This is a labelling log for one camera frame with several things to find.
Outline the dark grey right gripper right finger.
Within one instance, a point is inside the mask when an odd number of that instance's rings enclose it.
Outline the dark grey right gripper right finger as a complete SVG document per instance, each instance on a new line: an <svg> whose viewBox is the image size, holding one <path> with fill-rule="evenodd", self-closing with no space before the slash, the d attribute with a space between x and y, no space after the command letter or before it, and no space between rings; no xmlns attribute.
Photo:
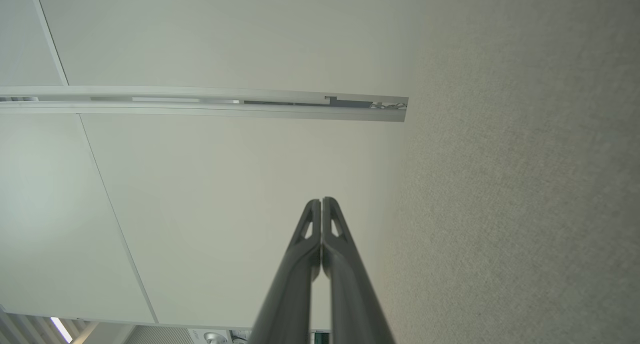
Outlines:
<svg viewBox="0 0 640 344"><path fill-rule="evenodd" d="M333 197L322 199L322 268L330 282L332 344L396 341L345 216Z"/></svg>

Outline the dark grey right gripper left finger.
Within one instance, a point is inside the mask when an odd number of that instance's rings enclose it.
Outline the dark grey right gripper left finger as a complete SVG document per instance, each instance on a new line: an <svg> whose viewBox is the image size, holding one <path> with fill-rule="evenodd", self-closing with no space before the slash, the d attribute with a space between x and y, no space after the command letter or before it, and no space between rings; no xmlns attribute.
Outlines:
<svg viewBox="0 0 640 344"><path fill-rule="evenodd" d="M308 344L312 285L322 264L322 203L306 203L263 301L250 344Z"/></svg>

